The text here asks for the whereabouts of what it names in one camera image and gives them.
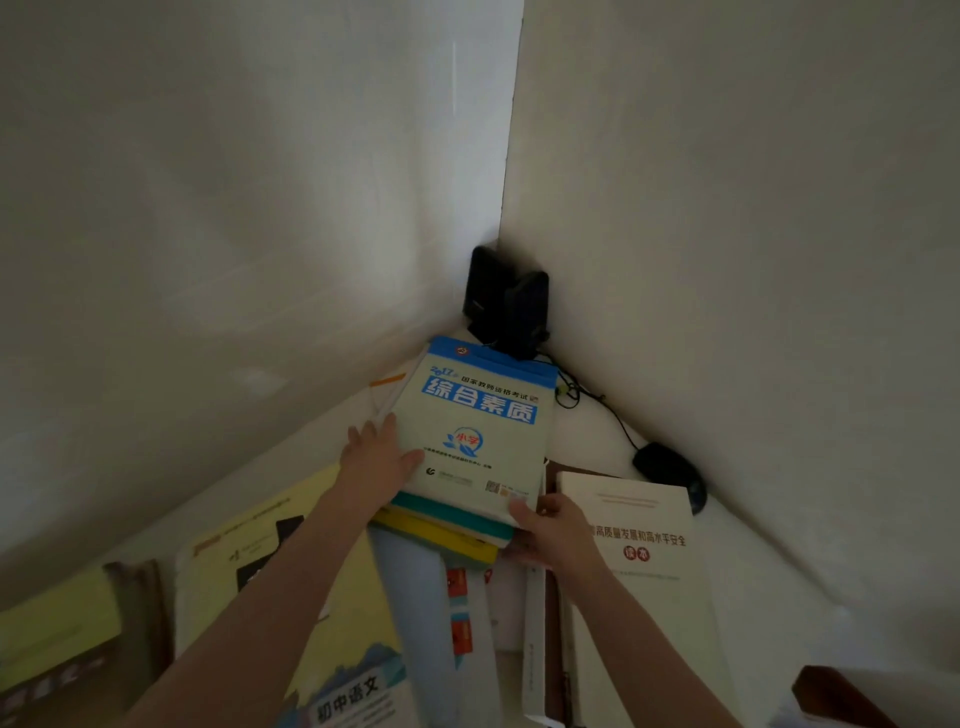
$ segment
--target hand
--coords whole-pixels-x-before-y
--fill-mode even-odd
[[[400,452],[396,443],[396,415],[391,412],[380,431],[367,420],[362,430],[347,430],[347,445],[340,453],[340,474],[336,486],[350,495],[370,515],[399,492],[423,462],[423,450]]]
[[[526,564],[552,569],[561,582],[572,586],[596,570],[606,570],[593,529],[584,512],[559,493],[540,496],[537,512],[520,499],[511,500],[510,515],[519,524],[506,555]]]

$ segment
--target black mouse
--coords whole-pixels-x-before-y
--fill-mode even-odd
[[[660,443],[650,443],[636,451],[634,467],[652,483],[679,485],[690,497],[690,510],[696,516],[707,505],[707,483],[685,457]]]

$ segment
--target left hand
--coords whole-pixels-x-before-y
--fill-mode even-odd
[[[347,446],[340,453],[337,485],[370,511],[386,505],[423,462],[423,450],[400,452],[396,443],[396,415],[391,412],[380,431],[367,420],[363,429],[347,431]]]

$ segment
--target red label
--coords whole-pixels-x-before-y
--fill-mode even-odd
[[[455,619],[450,623],[453,630],[453,654],[469,655],[473,651],[473,634],[469,619]]]
[[[467,596],[467,570],[446,570],[446,595],[451,599],[454,596]]]

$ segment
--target forearm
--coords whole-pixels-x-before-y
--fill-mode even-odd
[[[609,569],[562,578],[561,586],[587,623],[634,726],[739,725]]]
[[[303,646],[372,512],[339,482],[133,707],[124,728],[269,728]]]

